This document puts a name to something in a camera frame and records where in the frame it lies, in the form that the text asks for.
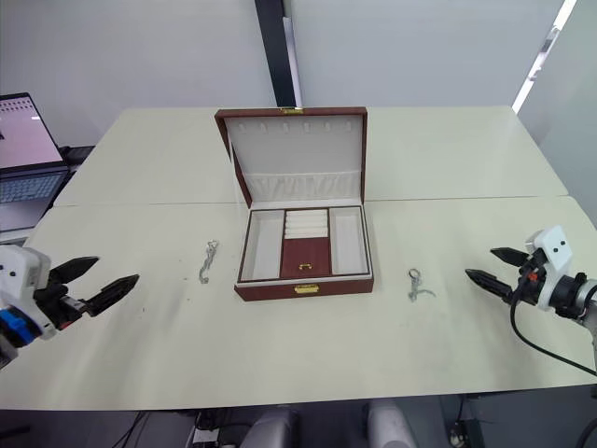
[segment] dark floor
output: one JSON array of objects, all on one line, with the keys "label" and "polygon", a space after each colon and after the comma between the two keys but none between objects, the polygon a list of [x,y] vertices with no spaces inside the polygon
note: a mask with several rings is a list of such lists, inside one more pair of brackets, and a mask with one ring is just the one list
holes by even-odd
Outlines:
[{"label": "dark floor", "polygon": [[[446,427],[459,411],[456,396],[396,399],[409,419],[419,448],[449,448]],[[363,407],[366,400],[293,404],[300,415],[300,447],[366,448]],[[232,422],[253,423],[267,406],[236,408]],[[135,412],[0,411],[0,431],[30,425],[32,431],[0,441],[0,448],[110,448],[130,427]],[[574,447],[584,426],[597,417],[590,388],[563,387],[472,397],[463,418],[480,420],[487,448]],[[127,446],[183,448],[194,423],[191,412],[152,412],[142,419]],[[237,445],[246,428],[228,427],[221,434]],[[597,447],[597,435],[587,447]]]}]

